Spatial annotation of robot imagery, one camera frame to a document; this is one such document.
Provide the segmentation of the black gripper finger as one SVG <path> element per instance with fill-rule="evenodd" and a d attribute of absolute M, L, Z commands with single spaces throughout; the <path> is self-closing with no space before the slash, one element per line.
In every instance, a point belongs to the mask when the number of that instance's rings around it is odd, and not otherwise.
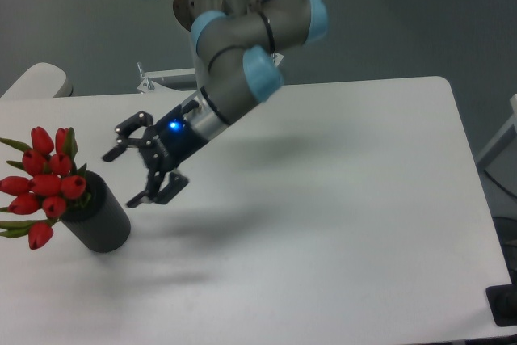
<path fill-rule="evenodd" d="M 139 128 L 145 128 L 142 137 L 132 137 L 132 134 Z M 156 151 L 154 150 L 155 141 L 153 139 L 153 117 L 149 113 L 138 111 L 122 123 L 116 125 L 115 133 L 117 135 L 116 145 L 102 156 L 105 162 L 113 162 L 123 154 L 127 148 L 137 148 L 145 162 L 155 161 Z"/>
<path fill-rule="evenodd" d="M 170 172 L 150 170 L 145 189 L 130 199 L 126 206 L 136 208 L 141 204 L 168 204 L 188 184 L 188 177 L 176 170 Z"/>

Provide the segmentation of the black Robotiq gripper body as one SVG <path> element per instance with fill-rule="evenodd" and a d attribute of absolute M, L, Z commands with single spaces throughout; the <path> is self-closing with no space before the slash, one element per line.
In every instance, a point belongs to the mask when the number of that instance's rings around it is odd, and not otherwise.
<path fill-rule="evenodd" d="M 139 153 L 149 170 L 172 171 L 208 144 L 185 118 L 198 107 L 198 104 L 178 105 L 144 131 Z"/>

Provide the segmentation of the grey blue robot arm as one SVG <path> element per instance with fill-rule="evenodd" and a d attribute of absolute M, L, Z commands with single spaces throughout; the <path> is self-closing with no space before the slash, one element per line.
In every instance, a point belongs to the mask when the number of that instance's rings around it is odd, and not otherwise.
<path fill-rule="evenodd" d="M 166 204 L 188 183 L 179 165 L 284 83 L 275 53 L 323 38 L 329 17 L 322 0 L 187 0 L 198 88 L 160 120 L 140 111 L 116 126 L 112 162 L 135 148 L 148 171 L 145 189 L 129 202 Z"/>

